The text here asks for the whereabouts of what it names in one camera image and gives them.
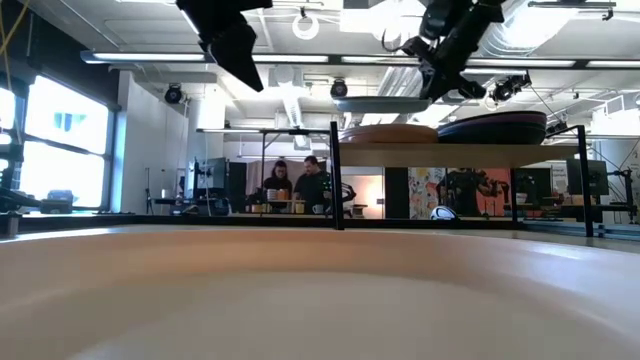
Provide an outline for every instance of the monitor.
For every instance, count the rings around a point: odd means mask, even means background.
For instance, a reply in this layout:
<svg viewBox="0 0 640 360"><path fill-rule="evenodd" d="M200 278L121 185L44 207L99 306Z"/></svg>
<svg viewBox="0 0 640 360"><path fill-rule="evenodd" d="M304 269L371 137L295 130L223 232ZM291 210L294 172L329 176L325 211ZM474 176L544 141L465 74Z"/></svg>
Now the monitor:
<svg viewBox="0 0 640 360"><path fill-rule="evenodd" d="M592 196L609 195L609 179L607 178L607 163L589 160L589 188ZM582 176L580 160L567 160L568 191L571 195L582 195Z"/></svg>

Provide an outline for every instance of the white bowl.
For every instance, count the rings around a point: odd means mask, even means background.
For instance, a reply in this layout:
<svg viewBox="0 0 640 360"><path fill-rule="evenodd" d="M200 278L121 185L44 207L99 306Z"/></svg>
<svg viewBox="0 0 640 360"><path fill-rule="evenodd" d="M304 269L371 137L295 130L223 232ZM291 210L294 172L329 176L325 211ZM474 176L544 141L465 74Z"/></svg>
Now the white bowl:
<svg viewBox="0 0 640 360"><path fill-rule="evenodd" d="M639 260L351 231L0 243L0 358L639 359Z"/></svg>

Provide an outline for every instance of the dark hair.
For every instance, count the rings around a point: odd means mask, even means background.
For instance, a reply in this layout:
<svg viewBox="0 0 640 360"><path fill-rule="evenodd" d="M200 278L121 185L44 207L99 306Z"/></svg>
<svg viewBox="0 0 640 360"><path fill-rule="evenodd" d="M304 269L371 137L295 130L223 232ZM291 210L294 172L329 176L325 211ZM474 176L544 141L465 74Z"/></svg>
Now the dark hair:
<svg viewBox="0 0 640 360"><path fill-rule="evenodd" d="M309 155L304 159L304 162L310 162L311 165L318 165L318 158L313 155Z"/></svg>
<svg viewBox="0 0 640 360"><path fill-rule="evenodd" d="M278 167L283 167L283 168L287 168L287 163L284 162L284 160L278 160L276 161L276 164L273 165L273 169L271 170L271 177L272 178L276 178L276 168ZM289 171L287 171L286 173L284 173L284 178L285 180L289 180Z"/></svg>

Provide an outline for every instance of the yellow cable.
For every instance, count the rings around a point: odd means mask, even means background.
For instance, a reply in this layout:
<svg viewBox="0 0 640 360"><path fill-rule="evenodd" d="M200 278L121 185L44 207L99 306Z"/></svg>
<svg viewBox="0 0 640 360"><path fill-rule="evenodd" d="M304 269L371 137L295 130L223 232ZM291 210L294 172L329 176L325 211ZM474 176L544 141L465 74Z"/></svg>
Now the yellow cable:
<svg viewBox="0 0 640 360"><path fill-rule="evenodd" d="M11 38L13 38L13 35L15 34L16 30L18 30L18 26L22 22L22 18L24 18L24 15L27 13L27 10L29 9L30 2L31 0L25 0L24 5L22 6L22 11L20 11L20 15L18 15L18 19L16 20L16 23L13 24L13 27L11 28L11 30L9 30L9 34L7 35L6 40L2 41L2 46L0 46L0 55L2 55L5 49L7 48L7 46L9 46L9 42L11 42Z"/></svg>
<svg viewBox="0 0 640 360"><path fill-rule="evenodd" d="M4 33L4 21L2 19L2 6L0 6L0 35L2 35L2 43L7 41L7 36ZM9 71L9 51L4 52L4 70L7 73L7 88L10 92L13 92L11 88L11 72Z"/></svg>

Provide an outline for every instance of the woman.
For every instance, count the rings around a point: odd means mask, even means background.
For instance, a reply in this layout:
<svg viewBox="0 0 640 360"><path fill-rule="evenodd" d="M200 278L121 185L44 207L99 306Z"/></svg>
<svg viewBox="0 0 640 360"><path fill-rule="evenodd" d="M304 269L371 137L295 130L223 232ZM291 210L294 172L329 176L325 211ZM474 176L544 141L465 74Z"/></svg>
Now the woman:
<svg viewBox="0 0 640 360"><path fill-rule="evenodd" d="M286 190L289 195L293 189L289 175L287 174L287 163L278 160L271 170L271 177L264 181L264 190Z"/></svg>

